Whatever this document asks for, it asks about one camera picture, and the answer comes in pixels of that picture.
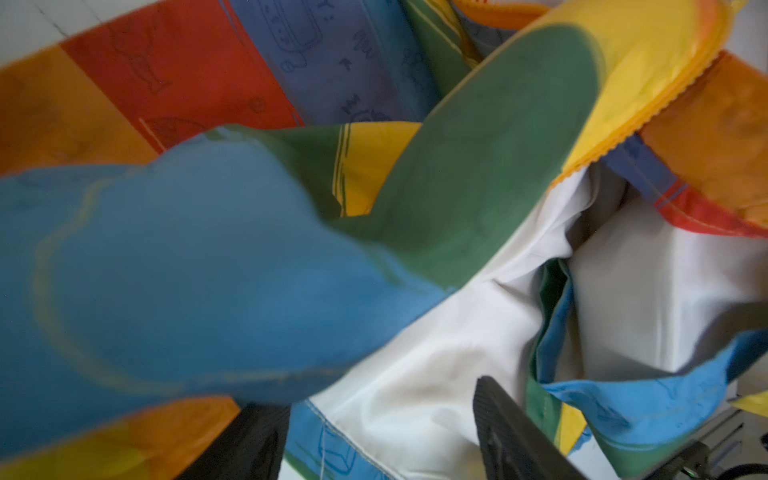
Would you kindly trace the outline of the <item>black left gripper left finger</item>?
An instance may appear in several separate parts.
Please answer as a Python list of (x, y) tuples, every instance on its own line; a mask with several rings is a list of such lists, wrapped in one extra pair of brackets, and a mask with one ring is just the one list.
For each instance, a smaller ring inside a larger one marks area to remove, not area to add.
[(177, 479), (277, 479), (290, 413), (288, 406), (246, 405)]

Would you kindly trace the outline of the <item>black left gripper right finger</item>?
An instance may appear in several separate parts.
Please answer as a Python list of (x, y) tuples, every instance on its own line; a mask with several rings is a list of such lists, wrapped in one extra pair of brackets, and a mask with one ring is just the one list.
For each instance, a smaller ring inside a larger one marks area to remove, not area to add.
[(487, 479), (585, 479), (492, 377), (477, 380), (472, 406)]

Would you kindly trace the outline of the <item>rainbow coloured jacket white lining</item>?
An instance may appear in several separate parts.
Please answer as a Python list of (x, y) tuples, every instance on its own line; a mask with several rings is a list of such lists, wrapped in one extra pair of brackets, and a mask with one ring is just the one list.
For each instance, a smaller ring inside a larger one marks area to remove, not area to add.
[(4, 61), (2, 477), (177, 479), (256, 404), (277, 479), (487, 479), (483, 376), (621, 478), (764, 414), (741, 8), (155, 1)]

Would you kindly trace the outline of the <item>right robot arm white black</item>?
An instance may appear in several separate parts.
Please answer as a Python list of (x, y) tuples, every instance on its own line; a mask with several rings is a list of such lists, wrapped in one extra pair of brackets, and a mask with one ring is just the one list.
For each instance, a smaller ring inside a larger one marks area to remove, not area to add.
[(766, 479), (767, 431), (753, 415), (731, 408), (638, 479)]

